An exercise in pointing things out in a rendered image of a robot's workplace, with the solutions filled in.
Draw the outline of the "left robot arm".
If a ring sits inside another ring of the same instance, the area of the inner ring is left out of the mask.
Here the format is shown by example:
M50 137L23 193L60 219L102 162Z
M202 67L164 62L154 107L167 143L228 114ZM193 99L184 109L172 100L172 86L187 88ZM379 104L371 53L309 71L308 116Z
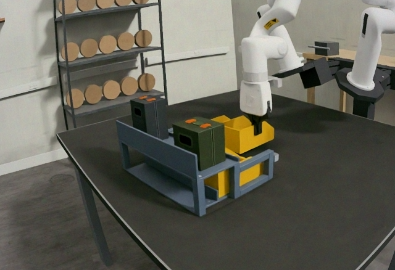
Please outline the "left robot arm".
M359 89L370 91L375 86L372 80L381 51L380 35L395 34L395 0L362 2L380 8L369 7L362 12L359 43L347 80Z

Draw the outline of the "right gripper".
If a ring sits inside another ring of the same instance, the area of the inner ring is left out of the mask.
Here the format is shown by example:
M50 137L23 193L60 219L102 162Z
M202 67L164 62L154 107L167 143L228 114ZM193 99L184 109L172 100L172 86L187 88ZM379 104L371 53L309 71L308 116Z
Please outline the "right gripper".
M262 134L262 122L271 118L272 112L272 96L268 80L263 82L242 80L240 109L249 117L251 125L254 125L254 135Z

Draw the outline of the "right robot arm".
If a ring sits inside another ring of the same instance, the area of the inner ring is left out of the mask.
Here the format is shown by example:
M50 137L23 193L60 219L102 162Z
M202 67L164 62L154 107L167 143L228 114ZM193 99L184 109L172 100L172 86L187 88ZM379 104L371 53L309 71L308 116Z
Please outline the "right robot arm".
M301 0L267 2L268 4L257 9L258 21L250 34L253 38L244 38L241 42L244 81L267 81L267 59L278 60L281 68L279 73L304 65L301 63L304 58L297 56L289 34L283 26L296 17Z

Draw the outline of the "yellow bin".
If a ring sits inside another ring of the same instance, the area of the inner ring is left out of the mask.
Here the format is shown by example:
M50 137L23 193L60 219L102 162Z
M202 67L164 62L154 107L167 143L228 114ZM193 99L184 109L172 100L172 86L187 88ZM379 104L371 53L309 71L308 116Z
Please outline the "yellow bin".
M239 157L240 162L248 159L248 158L240 157L238 154L232 152L227 148L225 152ZM263 174L263 163L259 163L258 165L253 166L252 168L249 168L246 171L243 171L242 173L240 173L240 186L259 177L262 174ZM229 169L204 179L204 183L210 187L213 187L214 189L217 189L219 198L230 193Z
M222 123L222 122L228 121L228 120L230 120L230 119L229 119L228 117L226 117L225 115L223 115L223 116L220 116L220 117L217 117L217 118L213 118L213 119L211 119L211 120L217 121L217 122L219 122L219 123Z
M257 136L254 135L254 125L251 126L245 116L222 123L225 124L225 148L239 154L274 139L274 128L266 121L262 122L262 134Z

